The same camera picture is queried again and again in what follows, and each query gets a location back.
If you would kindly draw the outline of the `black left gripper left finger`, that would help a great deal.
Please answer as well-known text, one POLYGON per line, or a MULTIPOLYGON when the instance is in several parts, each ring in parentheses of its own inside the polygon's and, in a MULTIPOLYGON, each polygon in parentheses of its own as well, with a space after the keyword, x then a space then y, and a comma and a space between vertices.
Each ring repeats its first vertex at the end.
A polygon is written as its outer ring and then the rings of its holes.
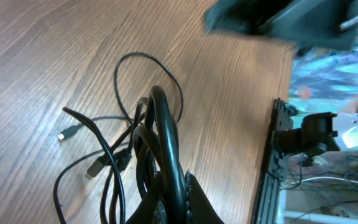
POLYGON ((143 197, 140 205, 126 224, 163 224, 167 222, 167 214, 162 202, 163 180, 162 174, 155 176, 154 183, 143 197))

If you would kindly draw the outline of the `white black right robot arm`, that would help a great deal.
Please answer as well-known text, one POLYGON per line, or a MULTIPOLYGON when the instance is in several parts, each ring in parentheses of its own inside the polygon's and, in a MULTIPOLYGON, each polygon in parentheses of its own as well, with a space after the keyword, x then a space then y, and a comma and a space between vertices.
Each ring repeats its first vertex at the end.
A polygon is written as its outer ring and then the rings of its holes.
POLYGON ((293 44, 290 98, 301 124, 277 132, 283 153, 358 149, 358 0, 218 1, 204 26, 293 44))

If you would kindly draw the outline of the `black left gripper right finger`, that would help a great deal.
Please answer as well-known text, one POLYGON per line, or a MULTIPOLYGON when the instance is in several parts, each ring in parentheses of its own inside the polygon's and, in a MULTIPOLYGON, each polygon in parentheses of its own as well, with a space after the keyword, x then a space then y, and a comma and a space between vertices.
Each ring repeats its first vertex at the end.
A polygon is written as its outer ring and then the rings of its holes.
POLYGON ((209 202, 197 178, 189 171, 185 174, 186 222, 190 224, 223 224, 209 202))

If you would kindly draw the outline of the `black aluminium frame rail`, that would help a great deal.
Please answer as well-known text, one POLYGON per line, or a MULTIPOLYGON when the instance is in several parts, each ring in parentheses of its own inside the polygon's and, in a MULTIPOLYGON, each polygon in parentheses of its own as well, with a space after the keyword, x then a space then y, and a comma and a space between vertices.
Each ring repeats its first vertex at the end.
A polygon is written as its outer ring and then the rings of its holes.
POLYGON ((293 127, 293 121, 290 118, 291 112, 292 110, 287 108, 282 99, 274 100, 251 224, 274 224, 277 221, 280 189, 287 174, 288 157, 276 149, 275 133, 293 127))

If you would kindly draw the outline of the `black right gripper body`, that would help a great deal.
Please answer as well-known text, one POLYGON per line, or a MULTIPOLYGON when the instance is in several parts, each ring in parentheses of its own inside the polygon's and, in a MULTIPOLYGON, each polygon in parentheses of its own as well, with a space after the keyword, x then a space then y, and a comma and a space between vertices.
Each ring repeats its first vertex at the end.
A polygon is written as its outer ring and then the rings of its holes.
POLYGON ((358 30, 358 0, 220 0, 206 11, 204 25, 302 47, 350 50, 358 30))

